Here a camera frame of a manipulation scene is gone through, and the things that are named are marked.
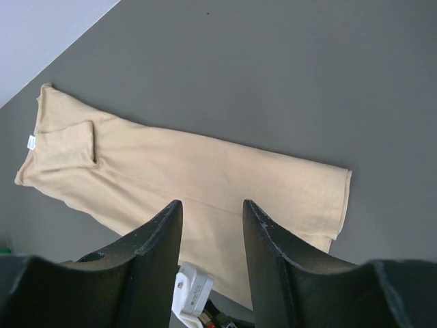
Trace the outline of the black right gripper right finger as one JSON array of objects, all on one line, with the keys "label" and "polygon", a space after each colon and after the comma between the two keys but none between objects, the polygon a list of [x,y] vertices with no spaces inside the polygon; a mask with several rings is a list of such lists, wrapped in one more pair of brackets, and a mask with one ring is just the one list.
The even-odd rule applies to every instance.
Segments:
[{"label": "black right gripper right finger", "polygon": [[330,256],[243,204],[256,327],[435,327],[436,263]]}]

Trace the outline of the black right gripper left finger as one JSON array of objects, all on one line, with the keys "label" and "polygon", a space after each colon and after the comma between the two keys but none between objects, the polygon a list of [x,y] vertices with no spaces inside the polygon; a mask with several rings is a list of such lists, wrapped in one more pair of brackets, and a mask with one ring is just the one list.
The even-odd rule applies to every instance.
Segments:
[{"label": "black right gripper left finger", "polygon": [[1,257],[2,327],[168,327],[182,238],[174,200],[77,261]]}]

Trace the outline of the beige t shirt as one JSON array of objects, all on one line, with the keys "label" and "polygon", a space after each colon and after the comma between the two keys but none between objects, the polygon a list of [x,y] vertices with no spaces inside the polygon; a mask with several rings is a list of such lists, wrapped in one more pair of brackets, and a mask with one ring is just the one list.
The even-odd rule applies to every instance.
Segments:
[{"label": "beige t shirt", "polygon": [[253,200],[279,225],[328,251],[341,232],[348,169],[203,135],[144,126],[41,87],[29,152],[15,182],[125,235],[169,202],[183,205],[180,262],[252,306],[242,209]]}]

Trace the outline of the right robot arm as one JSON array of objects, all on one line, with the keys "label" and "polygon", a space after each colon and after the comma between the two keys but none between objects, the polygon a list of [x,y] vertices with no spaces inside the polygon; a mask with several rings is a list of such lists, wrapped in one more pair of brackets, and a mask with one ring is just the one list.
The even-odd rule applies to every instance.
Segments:
[{"label": "right robot arm", "polygon": [[[1,257],[2,327],[246,327],[217,310],[214,278],[178,264],[182,203],[60,264]],[[435,327],[436,264],[325,254],[247,200],[242,214],[255,327]]]}]

